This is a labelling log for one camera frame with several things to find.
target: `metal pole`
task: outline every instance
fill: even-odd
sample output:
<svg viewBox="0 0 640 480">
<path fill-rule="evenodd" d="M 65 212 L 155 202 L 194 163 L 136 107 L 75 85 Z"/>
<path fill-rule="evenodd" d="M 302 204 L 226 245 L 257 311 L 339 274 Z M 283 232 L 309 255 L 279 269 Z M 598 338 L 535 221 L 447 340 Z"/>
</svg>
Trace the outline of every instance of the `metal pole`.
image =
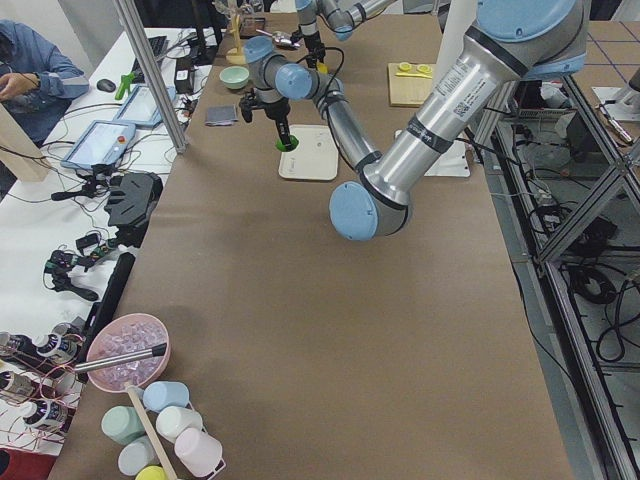
<svg viewBox="0 0 640 480">
<path fill-rule="evenodd" d="M 182 127 L 176 118 L 171 99 L 167 94 L 167 87 L 164 84 L 160 69 L 156 63 L 147 35 L 145 34 L 142 20 L 133 0 L 113 0 L 118 12 L 120 23 L 127 32 L 129 43 L 133 52 L 140 62 L 142 73 L 144 73 L 146 84 L 151 90 L 151 94 L 158 106 L 162 121 L 167 128 L 167 133 L 176 148 L 176 152 L 184 153 L 187 148 L 187 141 L 182 131 Z"/>
</svg>

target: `yellow cutting board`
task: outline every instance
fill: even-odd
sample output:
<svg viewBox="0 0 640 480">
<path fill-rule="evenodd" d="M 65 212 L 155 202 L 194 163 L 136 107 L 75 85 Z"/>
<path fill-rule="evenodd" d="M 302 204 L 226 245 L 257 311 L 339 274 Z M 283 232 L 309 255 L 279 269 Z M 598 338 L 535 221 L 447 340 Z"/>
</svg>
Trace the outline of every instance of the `yellow cutting board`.
<svg viewBox="0 0 640 480">
<path fill-rule="evenodd" d="M 431 93 L 430 78 L 396 77 L 398 63 L 387 64 L 389 104 L 392 107 L 419 107 Z M 435 72 L 435 65 L 429 65 Z"/>
</svg>

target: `bowl of ice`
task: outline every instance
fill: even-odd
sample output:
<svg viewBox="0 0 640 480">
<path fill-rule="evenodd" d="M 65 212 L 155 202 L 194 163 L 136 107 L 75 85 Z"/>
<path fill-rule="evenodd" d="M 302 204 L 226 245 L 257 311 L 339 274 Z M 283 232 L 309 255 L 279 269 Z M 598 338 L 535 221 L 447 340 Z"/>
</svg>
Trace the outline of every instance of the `bowl of ice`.
<svg viewBox="0 0 640 480">
<path fill-rule="evenodd" d="M 116 318 L 96 335 L 87 352 L 88 362 L 137 352 L 161 343 L 167 344 L 163 356 L 94 370 L 87 373 L 89 380 L 108 393 L 124 392 L 128 384 L 144 388 L 162 374 L 169 362 L 169 332 L 160 320 L 147 313 Z"/>
</svg>

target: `white cup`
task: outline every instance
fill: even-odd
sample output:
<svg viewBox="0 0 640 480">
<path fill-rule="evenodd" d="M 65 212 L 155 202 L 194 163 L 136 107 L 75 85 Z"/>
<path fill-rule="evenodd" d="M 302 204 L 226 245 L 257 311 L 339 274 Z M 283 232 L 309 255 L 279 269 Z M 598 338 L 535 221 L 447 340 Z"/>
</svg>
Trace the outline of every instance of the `white cup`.
<svg viewBox="0 0 640 480">
<path fill-rule="evenodd" d="M 156 430 L 171 443 L 187 428 L 202 430 L 202 415 L 183 407 L 167 407 L 156 419 Z"/>
<path fill-rule="evenodd" d="M 194 477 L 209 476 L 224 466 L 222 444 L 197 428 L 187 428 L 178 436 L 174 452 Z"/>
<path fill-rule="evenodd" d="M 118 468 L 123 475 L 131 477 L 137 475 L 146 466 L 159 463 L 151 440 L 146 435 L 124 447 L 118 457 Z"/>
</svg>

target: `metal rack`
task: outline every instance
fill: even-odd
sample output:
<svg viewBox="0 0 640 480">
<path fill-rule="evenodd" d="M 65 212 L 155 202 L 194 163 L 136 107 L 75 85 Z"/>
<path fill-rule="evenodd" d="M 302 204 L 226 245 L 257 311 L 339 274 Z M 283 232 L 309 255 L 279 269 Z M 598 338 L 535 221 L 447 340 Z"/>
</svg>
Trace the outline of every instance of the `metal rack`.
<svg viewBox="0 0 640 480">
<path fill-rule="evenodd" d="M 560 313 L 562 327 L 574 357 L 572 361 L 577 365 L 585 386 L 586 395 L 583 396 L 587 398 L 582 398 L 582 401 L 588 402 L 590 410 L 595 412 L 594 423 L 598 430 L 596 436 L 602 437 L 603 450 L 606 449 L 608 459 L 607 463 L 611 463 L 613 467 L 610 469 L 611 471 L 605 467 L 608 472 L 605 474 L 606 478 L 615 478 L 611 476 L 615 473 L 621 479 L 636 479 L 640 476 L 640 452 L 634 454 L 631 442 L 636 439 L 630 438 L 626 433 L 619 412 L 621 405 L 611 394 L 607 380 L 620 372 L 637 372 L 640 369 L 640 364 L 625 362 L 608 365 L 599 361 L 582 319 L 576 313 L 576 305 L 572 304 L 571 293 L 563 278 L 561 265 L 563 258 L 567 256 L 570 245 L 580 237 L 585 228 L 603 213 L 620 192 L 624 192 L 628 196 L 638 219 L 640 219 L 640 181 L 637 172 L 638 165 L 640 165 L 640 142 L 636 142 L 628 153 L 621 153 L 592 111 L 575 80 L 570 77 L 566 78 L 564 86 L 577 109 L 577 114 L 581 116 L 587 129 L 593 135 L 608 165 L 605 166 L 604 173 L 595 180 L 586 196 L 575 208 L 572 208 L 567 218 L 553 232 L 545 234 L 542 231 L 544 229 L 535 228 L 535 222 L 538 221 L 535 215 L 529 215 L 527 219 L 524 219 L 524 222 L 521 221 L 521 224 L 527 224 L 523 228 L 529 228 L 530 236 L 533 239 L 534 248 L 532 250 L 534 251 L 531 251 L 531 254 L 537 265 L 538 280 L 545 282 L 550 287 L 553 293 L 552 301 Z M 504 105 L 507 96 L 512 94 L 514 90 L 514 85 L 506 86 L 503 89 L 503 94 L 496 101 Z M 497 122 L 493 118 L 495 115 L 486 114 L 485 117 L 491 118 L 484 118 L 477 133 L 481 134 L 482 138 L 488 138 L 487 131 L 495 132 L 503 150 L 510 152 L 513 142 L 511 142 L 511 138 L 507 138 L 511 135 L 505 134 L 504 125 L 502 127 L 498 125 L 494 129 Z M 527 192 L 527 182 L 517 166 L 509 163 L 504 166 L 510 171 L 516 192 Z M 530 195 L 519 195 L 518 198 L 525 212 L 535 213 L 536 204 Z"/>
</svg>

